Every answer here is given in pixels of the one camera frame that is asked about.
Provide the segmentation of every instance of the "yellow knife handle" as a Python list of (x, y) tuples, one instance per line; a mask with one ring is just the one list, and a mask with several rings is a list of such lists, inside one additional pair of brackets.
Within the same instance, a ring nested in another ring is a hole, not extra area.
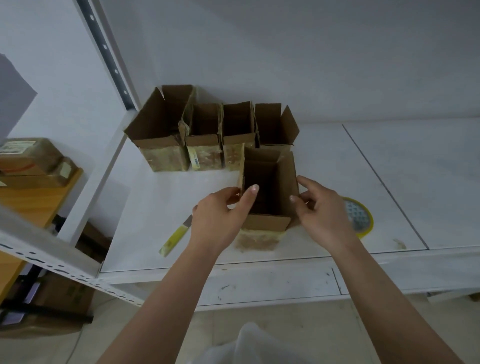
[(167, 242), (165, 243), (164, 246), (162, 246), (162, 249), (160, 249), (160, 254), (165, 258), (170, 252), (177, 246), (179, 241), (183, 238), (183, 236), (187, 233), (189, 228), (187, 228), (185, 225), (180, 226), (176, 232), (172, 234), (172, 236), (169, 237)]

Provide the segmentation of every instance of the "label on box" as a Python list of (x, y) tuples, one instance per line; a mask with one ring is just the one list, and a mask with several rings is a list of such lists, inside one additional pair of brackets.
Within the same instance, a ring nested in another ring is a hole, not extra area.
[(200, 162), (198, 161), (197, 157), (197, 152), (195, 151), (194, 148), (188, 148), (188, 154), (190, 155), (190, 162), (192, 162), (192, 167), (194, 170), (199, 170), (200, 169)]
[(22, 154), (35, 143), (35, 140), (11, 140), (0, 147), (0, 154)]
[(71, 171), (72, 171), (72, 166), (67, 162), (63, 162), (60, 169), (60, 176), (62, 176), (63, 178), (68, 178), (70, 176)]

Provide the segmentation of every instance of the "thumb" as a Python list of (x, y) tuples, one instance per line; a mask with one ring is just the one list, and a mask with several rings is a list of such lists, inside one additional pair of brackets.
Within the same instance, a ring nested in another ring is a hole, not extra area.
[(237, 215), (242, 221), (247, 218), (248, 213), (255, 203), (259, 189), (260, 187), (257, 184), (250, 186), (250, 188), (245, 191), (240, 201), (237, 202), (237, 206), (235, 206), (233, 209), (234, 214)]
[(295, 207), (295, 211), (297, 212), (300, 221), (302, 221), (305, 216), (311, 213), (311, 211), (307, 207), (307, 204), (301, 198), (297, 196), (290, 196), (290, 201), (293, 203), (293, 206)]

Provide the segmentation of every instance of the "right arm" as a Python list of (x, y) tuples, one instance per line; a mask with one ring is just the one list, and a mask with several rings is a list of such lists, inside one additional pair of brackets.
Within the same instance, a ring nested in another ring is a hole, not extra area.
[(356, 236), (335, 191), (299, 176), (308, 189), (292, 196), (308, 234), (328, 250), (382, 363), (462, 363)]

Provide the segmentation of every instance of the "human hand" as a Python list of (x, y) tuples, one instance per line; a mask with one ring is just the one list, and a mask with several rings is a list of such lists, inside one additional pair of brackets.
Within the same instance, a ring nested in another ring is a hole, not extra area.
[(290, 196), (290, 200), (301, 224), (314, 241), (330, 253), (360, 243), (348, 219), (345, 202), (338, 193), (303, 176), (298, 176), (297, 181), (308, 191), (300, 197)]
[[(240, 188), (227, 187), (209, 194), (193, 208), (189, 247), (220, 255), (235, 239), (257, 198), (254, 184), (239, 196)], [(237, 204), (230, 210), (227, 206)]]

